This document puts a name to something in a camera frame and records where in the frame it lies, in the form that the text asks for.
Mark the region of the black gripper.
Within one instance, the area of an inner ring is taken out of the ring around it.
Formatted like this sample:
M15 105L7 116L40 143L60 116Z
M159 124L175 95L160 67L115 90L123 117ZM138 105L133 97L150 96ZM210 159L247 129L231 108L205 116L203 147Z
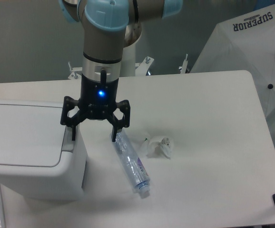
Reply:
M123 100L116 103L118 80L102 84L83 76L81 79L80 99L65 96L60 124L72 129L73 141L76 140L76 127L85 119L105 120L112 124L111 141L116 141L117 133L130 125L130 103ZM72 116L69 112L77 107L79 110ZM123 114L119 120L114 112L119 109Z

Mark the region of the silver blue-capped robot arm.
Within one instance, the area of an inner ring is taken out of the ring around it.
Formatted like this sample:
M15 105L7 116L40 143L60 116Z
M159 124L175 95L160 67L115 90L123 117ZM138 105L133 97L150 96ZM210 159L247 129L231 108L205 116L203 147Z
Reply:
M118 81L128 25L166 18L179 13L180 0L61 0L69 21L84 29L80 98L64 98L60 123L72 130L86 119L108 120L111 140L130 125L128 100L116 101Z

